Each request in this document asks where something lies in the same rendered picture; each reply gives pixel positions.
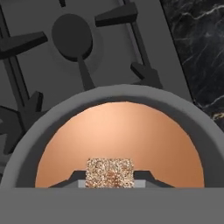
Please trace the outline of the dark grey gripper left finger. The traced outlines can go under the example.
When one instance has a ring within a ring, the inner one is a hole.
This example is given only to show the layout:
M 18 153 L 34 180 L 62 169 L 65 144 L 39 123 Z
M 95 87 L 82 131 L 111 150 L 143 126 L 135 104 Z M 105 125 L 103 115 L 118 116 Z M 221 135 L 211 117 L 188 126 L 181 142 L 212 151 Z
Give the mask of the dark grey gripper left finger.
M 84 188 L 86 182 L 85 171 L 74 171 L 69 179 L 63 180 L 55 185 L 51 185 L 51 188 Z

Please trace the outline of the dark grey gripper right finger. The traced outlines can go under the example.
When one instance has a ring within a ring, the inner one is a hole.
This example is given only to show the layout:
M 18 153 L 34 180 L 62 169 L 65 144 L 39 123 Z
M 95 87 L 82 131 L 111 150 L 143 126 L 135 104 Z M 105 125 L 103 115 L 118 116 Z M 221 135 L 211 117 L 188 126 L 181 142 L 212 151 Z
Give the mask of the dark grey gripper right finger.
M 172 185 L 168 185 L 165 182 L 155 179 L 150 171 L 134 171 L 134 187 L 135 188 L 156 188 L 156 187 L 172 188 Z

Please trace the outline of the brown speckled sugar cube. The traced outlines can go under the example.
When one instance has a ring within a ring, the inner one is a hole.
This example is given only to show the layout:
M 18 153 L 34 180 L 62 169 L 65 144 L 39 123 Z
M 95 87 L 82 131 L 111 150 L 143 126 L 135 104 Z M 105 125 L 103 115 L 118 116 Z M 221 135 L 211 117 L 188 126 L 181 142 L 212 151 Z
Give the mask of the brown speckled sugar cube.
M 90 158 L 86 188 L 133 188 L 134 165 L 128 158 Z

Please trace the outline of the grey saucepan with hot chocolate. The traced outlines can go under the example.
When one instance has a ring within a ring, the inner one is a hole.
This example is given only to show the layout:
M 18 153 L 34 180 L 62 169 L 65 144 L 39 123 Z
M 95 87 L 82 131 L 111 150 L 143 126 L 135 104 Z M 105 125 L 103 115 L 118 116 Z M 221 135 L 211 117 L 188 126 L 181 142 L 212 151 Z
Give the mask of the grey saucepan with hot chocolate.
M 224 132 L 189 101 L 153 87 L 118 85 L 50 109 L 10 157 L 1 187 L 48 187 L 88 158 L 132 158 L 176 187 L 224 187 Z

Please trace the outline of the dark grey hob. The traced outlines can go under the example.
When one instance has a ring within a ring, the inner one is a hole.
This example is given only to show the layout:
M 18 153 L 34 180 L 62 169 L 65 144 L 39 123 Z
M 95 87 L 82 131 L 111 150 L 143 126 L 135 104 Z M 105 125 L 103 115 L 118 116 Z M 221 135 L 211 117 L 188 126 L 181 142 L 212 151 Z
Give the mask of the dark grey hob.
M 27 0 L 0 4 L 0 52 L 17 97 L 15 139 L 63 101 L 101 87 L 191 96 L 158 0 Z

